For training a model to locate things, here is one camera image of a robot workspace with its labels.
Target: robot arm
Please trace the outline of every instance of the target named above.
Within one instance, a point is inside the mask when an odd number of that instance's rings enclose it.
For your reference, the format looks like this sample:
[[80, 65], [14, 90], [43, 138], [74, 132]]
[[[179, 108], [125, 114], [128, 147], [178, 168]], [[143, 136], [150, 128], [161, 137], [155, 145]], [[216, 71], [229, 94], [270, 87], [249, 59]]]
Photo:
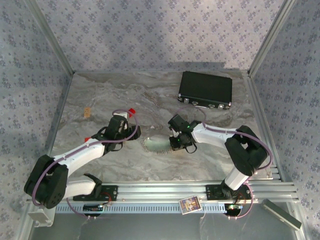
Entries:
[[196, 143], [206, 143], [227, 149], [234, 164], [234, 168], [220, 186], [227, 199], [232, 198], [234, 191], [237, 191], [255, 173], [268, 156], [258, 142], [240, 135], [244, 133], [258, 138], [249, 127], [244, 125], [238, 129], [204, 126], [200, 121], [188, 123], [178, 114], [168, 124], [173, 131], [173, 136], [169, 140], [174, 151], [186, 149], [189, 153], [189, 146], [194, 145], [197, 150]]
[[[97, 197], [102, 187], [102, 182], [98, 178], [91, 174], [85, 174], [81, 177], [69, 176], [88, 162], [100, 158], [109, 152], [118, 151], [115, 150], [116, 145], [121, 145], [122, 148], [122, 142], [101, 141], [123, 140], [131, 136], [135, 128], [136, 126], [129, 126], [126, 117], [114, 115], [108, 127], [100, 129], [86, 143], [61, 155], [54, 157], [48, 155], [41, 156], [37, 160], [24, 186], [24, 192], [32, 196], [37, 181], [48, 166], [62, 159], [62, 161], [54, 164], [44, 176], [36, 190], [35, 199], [47, 209], [51, 209], [65, 198], [78, 195]], [[137, 126], [136, 133], [129, 140], [135, 140], [140, 135], [141, 129], [140, 126]]]

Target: circular saw blade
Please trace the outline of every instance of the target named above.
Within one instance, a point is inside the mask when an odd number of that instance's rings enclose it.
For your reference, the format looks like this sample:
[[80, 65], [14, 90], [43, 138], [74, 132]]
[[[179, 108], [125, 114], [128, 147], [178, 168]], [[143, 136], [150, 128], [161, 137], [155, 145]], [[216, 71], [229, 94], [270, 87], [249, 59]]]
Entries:
[[154, 135], [146, 138], [141, 143], [147, 152], [158, 155], [166, 155], [173, 152], [168, 135]]

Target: marble surface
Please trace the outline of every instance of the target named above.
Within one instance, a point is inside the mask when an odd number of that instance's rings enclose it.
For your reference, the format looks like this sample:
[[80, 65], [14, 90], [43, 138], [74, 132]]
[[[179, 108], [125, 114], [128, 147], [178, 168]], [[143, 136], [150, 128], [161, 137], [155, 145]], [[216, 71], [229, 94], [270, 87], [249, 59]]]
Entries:
[[[259, 135], [252, 106], [241, 72], [211, 72], [233, 79], [232, 106], [229, 110], [205, 109], [207, 124], [223, 128], [249, 126]], [[233, 168], [227, 150], [205, 143], [194, 154], [184, 150], [167, 155], [147, 152], [142, 141], [154, 135], [170, 135], [168, 121], [185, 104], [177, 96], [182, 72], [82, 73], [73, 76], [59, 124], [52, 156], [67, 152], [84, 142], [85, 137], [107, 126], [115, 109], [136, 110], [141, 137], [125, 142], [119, 152], [95, 159], [73, 175], [91, 173], [103, 182], [223, 180]], [[84, 108], [91, 116], [84, 118]], [[180, 112], [188, 121], [202, 120], [196, 109]], [[255, 178], [266, 178], [262, 170]]]

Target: small card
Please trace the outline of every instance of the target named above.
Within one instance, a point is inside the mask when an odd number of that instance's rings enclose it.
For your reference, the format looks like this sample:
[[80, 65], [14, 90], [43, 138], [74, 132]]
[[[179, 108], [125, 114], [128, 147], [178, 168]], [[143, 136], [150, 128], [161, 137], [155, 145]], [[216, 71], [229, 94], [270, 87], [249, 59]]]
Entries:
[[202, 210], [199, 198], [197, 196], [191, 196], [185, 199], [179, 200], [182, 215], [193, 213]]
[[84, 117], [89, 118], [91, 115], [91, 108], [90, 107], [85, 107], [84, 108]]

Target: patterned wallpaper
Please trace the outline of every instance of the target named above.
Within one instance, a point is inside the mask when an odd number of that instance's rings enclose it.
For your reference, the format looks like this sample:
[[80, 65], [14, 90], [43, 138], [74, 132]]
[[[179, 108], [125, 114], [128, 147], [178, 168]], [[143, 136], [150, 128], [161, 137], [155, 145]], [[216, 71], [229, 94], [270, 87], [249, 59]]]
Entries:
[[11, 240], [69, 78], [23, 0], [0, 9], [0, 239]]
[[298, 0], [254, 76], [285, 172], [320, 239], [320, 2]]
[[38, 0], [73, 69], [246, 70], [284, 0]]

